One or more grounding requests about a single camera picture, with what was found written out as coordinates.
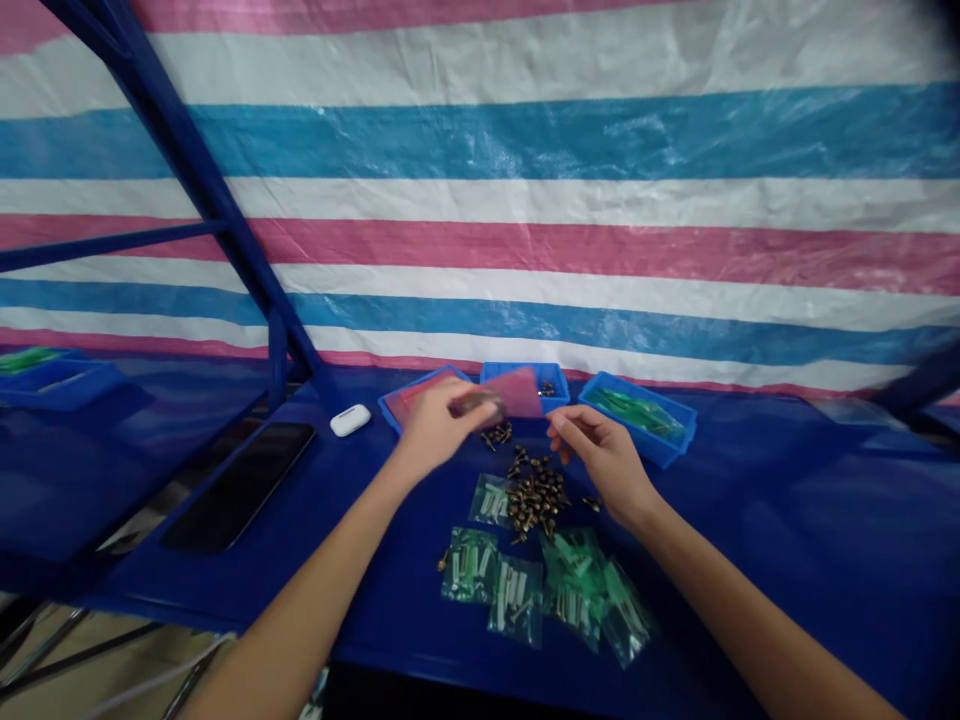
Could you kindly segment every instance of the hand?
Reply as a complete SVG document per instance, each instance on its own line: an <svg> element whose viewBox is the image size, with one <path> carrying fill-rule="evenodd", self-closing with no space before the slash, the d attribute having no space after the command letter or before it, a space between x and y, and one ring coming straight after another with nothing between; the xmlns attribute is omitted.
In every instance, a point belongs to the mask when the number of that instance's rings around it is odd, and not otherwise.
<svg viewBox="0 0 960 720"><path fill-rule="evenodd" d="M467 435L498 412L496 403L486 402L463 417L450 414L450 403L476 387L466 380L448 378L417 397L393 452L404 468L416 475L417 482L453 457Z"/></svg>
<svg viewBox="0 0 960 720"><path fill-rule="evenodd" d="M630 433L616 420L586 405L572 405L547 415L550 449L564 465L576 453L587 466L610 516L633 531L644 512L661 498L643 469Z"/></svg>

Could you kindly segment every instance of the blue stripe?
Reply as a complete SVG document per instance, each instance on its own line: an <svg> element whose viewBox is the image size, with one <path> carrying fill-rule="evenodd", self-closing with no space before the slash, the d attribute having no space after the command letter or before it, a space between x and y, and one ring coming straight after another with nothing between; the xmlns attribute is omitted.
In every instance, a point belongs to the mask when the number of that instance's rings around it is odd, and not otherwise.
<svg viewBox="0 0 960 720"><path fill-rule="evenodd" d="M290 297L305 325L557 340L757 365L804 365L825 359L909 365L960 341L960 328L955 327L855 332L491 300L302 293ZM0 278L0 307L202 317L265 325L249 295L211 288ZM103 331L110 332L109 318L104 318Z"/></svg>
<svg viewBox="0 0 960 720"><path fill-rule="evenodd" d="M958 88L192 113L230 176L938 179L960 177ZM0 123L0 177L171 176L129 110Z"/></svg>

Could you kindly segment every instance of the plastic tarp backdrop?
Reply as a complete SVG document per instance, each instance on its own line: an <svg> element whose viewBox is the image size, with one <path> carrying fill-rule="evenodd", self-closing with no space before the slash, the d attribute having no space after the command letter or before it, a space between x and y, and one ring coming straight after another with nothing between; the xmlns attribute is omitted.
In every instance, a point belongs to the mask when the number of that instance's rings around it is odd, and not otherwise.
<svg viewBox="0 0 960 720"><path fill-rule="evenodd" d="M323 357L878 387L960 340L960 85L912 0L138 0ZM196 212L35 0L0 247ZM0 277L0 343L261 355L211 238Z"/></svg>

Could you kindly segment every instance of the smartphone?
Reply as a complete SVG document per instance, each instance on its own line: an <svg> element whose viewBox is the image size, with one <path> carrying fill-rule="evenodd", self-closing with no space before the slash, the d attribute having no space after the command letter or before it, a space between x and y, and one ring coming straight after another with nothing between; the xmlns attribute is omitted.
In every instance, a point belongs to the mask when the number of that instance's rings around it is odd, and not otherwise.
<svg viewBox="0 0 960 720"><path fill-rule="evenodd" d="M312 425L271 423L161 536L171 550L231 547L316 436Z"/></svg>

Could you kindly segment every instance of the small plastic bag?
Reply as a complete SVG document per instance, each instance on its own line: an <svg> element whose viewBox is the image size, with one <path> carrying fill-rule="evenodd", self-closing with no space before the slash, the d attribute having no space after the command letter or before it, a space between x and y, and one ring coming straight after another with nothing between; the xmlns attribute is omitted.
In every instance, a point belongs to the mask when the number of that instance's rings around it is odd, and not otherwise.
<svg viewBox="0 0 960 720"><path fill-rule="evenodd" d="M541 533L547 564L544 612L569 627L593 652L600 650L600 624L606 613L606 559L591 528L558 531L551 541Z"/></svg>
<svg viewBox="0 0 960 720"><path fill-rule="evenodd" d="M603 636L613 648L620 667L626 670L656 634L657 627L616 558L610 558L603 575L610 599L601 623Z"/></svg>
<svg viewBox="0 0 960 720"><path fill-rule="evenodd" d="M457 602L489 604L493 601L498 565L495 535L483 530L453 528L441 595Z"/></svg>
<svg viewBox="0 0 960 720"><path fill-rule="evenodd" d="M429 390L434 385L451 377L460 380L463 379L457 375L455 370L452 368L447 368L437 373L433 377L427 378L426 380L418 382L415 385L400 388L399 390L395 390L387 395L387 397L384 398L384 402L387 405L387 409L390 410L390 413L397 421L397 424L401 428L405 428L407 426L407 420L410 419L410 413L413 410L413 405L420 393Z"/></svg>
<svg viewBox="0 0 960 720"><path fill-rule="evenodd" d="M450 404L450 411L454 417L461 417L485 402L496 403L499 412L481 429L499 425L508 417L541 417L543 410L539 392L536 371L525 366L478 385L454 400Z"/></svg>
<svg viewBox="0 0 960 720"><path fill-rule="evenodd" d="M543 565L501 555L487 630L539 650L543 635L542 601Z"/></svg>
<svg viewBox="0 0 960 720"><path fill-rule="evenodd" d="M555 579L547 575L544 614L566 625L594 653L600 652L600 626L606 606L606 593L584 595L566 576Z"/></svg>
<svg viewBox="0 0 960 720"><path fill-rule="evenodd" d="M470 520L512 528L513 522L508 514L510 498L508 490L515 490L516 483L489 473L481 473L477 480L477 489L473 492L470 505Z"/></svg>
<svg viewBox="0 0 960 720"><path fill-rule="evenodd" d="M552 541L541 533L540 544L549 573L558 577L571 576L586 596L606 592L603 578L606 558L593 528L557 530Z"/></svg>

